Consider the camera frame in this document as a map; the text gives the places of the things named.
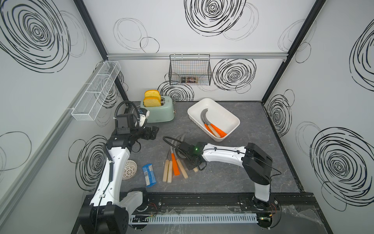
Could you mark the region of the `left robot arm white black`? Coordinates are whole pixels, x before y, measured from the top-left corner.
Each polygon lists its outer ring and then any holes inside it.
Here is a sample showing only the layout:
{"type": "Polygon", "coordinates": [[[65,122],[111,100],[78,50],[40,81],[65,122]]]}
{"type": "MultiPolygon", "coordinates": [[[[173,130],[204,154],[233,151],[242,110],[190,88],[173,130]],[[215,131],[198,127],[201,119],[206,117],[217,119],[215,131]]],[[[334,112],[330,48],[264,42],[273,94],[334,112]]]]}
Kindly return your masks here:
{"type": "Polygon", "coordinates": [[[89,205],[82,206],[78,220],[87,234],[124,234],[131,215],[137,209],[147,209],[147,191],[133,189],[120,198],[120,187],[126,163],[133,145],[139,139],[156,139],[159,127],[131,130],[115,129],[103,145],[106,163],[95,194],[89,205]]]}

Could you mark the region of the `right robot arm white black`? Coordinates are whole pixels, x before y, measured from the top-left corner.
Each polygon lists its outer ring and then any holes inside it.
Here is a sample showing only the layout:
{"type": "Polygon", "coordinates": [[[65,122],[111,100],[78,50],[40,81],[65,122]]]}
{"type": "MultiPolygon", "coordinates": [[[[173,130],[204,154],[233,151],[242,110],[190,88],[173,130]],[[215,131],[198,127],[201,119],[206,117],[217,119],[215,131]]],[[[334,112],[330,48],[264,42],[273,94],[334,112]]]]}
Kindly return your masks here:
{"type": "Polygon", "coordinates": [[[227,147],[206,142],[191,145],[185,141],[177,144],[175,152],[186,161],[191,170],[204,170],[208,162],[222,162],[244,168],[254,182],[254,199],[263,203],[270,201],[272,158],[254,143],[247,146],[227,147]]]}

